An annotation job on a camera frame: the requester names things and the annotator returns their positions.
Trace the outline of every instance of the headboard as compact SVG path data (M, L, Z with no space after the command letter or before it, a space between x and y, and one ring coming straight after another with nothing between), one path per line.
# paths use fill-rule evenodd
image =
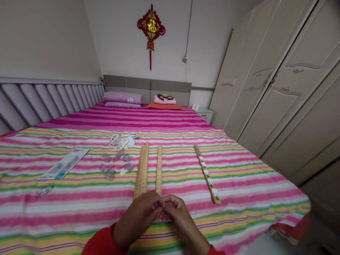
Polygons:
M163 81L104 74L106 91L141 94L143 104L149 104L157 94L168 94L181 106L189 106L191 83Z

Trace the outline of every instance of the orange pillow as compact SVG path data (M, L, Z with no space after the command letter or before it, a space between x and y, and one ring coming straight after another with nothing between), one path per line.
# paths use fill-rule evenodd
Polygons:
M164 110L183 110L182 106L180 106L179 104L156 104L155 102L151 102L146 108L156 108Z

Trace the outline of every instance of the red tassel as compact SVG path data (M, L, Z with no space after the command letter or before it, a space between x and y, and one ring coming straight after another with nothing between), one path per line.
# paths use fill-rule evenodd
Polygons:
M150 71L151 71L151 49L150 49Z

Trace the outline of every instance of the electrical cord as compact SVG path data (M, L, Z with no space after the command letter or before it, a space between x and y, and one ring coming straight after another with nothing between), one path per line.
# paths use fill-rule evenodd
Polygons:
M190 7L190 18L189 18L189 28L188 28L188 38L187 38L187 48L185 50L184 57L187 56L187 51L188 51L188 44L189 44L189 32L190 32L190 21L191 21L191 11L192 11L192 0L191 0L191 7Z

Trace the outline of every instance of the white wall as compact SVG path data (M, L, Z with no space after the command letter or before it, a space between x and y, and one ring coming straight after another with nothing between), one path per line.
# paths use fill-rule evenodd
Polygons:
M234 23L262 0L84 0L102 74L187 81L214 88ZM154 41L152 71L147 38L137 21L151 3L165 26ZM208 106L211 91L192 91L191 103Z
M100 81L82 0L0 0L0 76Z

